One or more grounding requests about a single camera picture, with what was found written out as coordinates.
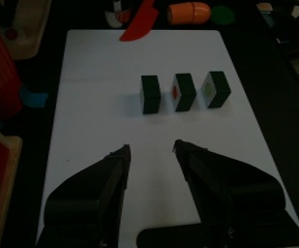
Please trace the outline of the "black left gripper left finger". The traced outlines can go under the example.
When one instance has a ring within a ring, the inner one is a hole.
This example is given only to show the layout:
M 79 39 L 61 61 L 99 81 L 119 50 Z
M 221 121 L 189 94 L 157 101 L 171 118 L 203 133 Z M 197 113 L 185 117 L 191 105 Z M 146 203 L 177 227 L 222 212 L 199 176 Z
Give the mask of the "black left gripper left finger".
M 126 144 L 59 185 L 46 200 L 35 248 L 118 248 L 130 164 Z

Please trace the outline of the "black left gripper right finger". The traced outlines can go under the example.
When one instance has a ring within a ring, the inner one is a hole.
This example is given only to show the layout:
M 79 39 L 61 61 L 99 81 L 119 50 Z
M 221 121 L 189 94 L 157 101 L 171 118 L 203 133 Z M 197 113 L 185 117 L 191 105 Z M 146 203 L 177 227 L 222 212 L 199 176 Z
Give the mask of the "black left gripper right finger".
M 299 246 L 278 180 L 242 161 L 183 140 L 174 151 L 189 182 L 209 248 Z

